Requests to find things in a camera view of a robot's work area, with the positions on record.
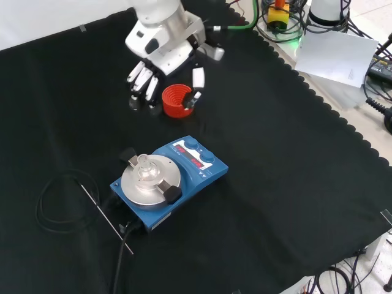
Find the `red container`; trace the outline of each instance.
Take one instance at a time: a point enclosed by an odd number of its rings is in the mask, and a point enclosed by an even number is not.
[[[182,102],[185,94],[192,92],[190,87],[175,84],[167,87],[162,93],[164,112],[172,118],[184,118],[192,113],[193,108],[185,110]]]

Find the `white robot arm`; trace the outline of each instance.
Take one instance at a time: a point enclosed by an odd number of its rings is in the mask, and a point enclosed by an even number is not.
[[[132,4],[138,21],[126,38],[126,45],[141,61],[127,78],[131,91],[130,106],[139,109],[140,96],[145,95],[146,103],[154,108],[160,79],[170,75],[189,58],[194,58],[199,47],[215,60],[222,58],[224,50],[205,43],[201,18],[185,11],[180,0],[134,0]],[[185,108],[195,105],[204,88],[204,69],[195,64],[194,90],[184,100]]]

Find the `knob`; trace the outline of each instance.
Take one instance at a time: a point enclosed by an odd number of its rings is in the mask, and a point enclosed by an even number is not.
[[[188,138],[185,140],[185,147],[189,149],[197,149],[198,148],[198,142],[197,140],[193,138]]]
[[[200,155],[200,159],[204,162],[212,162],[214,161],[214,158],[215,158],[214,153],[208,150],[203,151]]]

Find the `red led display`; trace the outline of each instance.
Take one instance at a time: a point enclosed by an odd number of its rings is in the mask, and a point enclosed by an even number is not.
[[[178,149],[179,152],[181,153],[185,153],[186,150],[184,148],[182,148],[180,145],[176,145],[176,148]]]
[[[204,165],[198,161],[194,156],[192,156],[191,153],[186,151],[182,146],[176,145],[176,149],[181,152],[186,158],[188,158],[194,165],[196,165],[198,168],[204,167]]]
[[[203,167],[203,165],[199,162],[199,161],[197,161],[196,159],[191,159],[190,161],[192,161],[197,167]]]

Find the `black cloth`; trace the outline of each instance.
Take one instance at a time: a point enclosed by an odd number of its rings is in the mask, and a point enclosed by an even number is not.
[[[209,25],[238,21],[223,1],[184,6]],[[124,79],[138,59],[124,40],[134,24],[127,11],[0,52],[0,293],[108,293],[117,236],[102,218],[74,235],[43,232],[40,190],[79,168],[104,197],[122,150],[151,153],[185,135],[229,171],[152,234],[130,238],[122,293],[279,293],[388,229],[388,162],[261,37],[222,36],[223,60],[203,60],[201,101],[175,120],[128,107]],[[179,81],[190,71],[166,85]],[[79,213],[76,192],[64,191],[46,207]]]

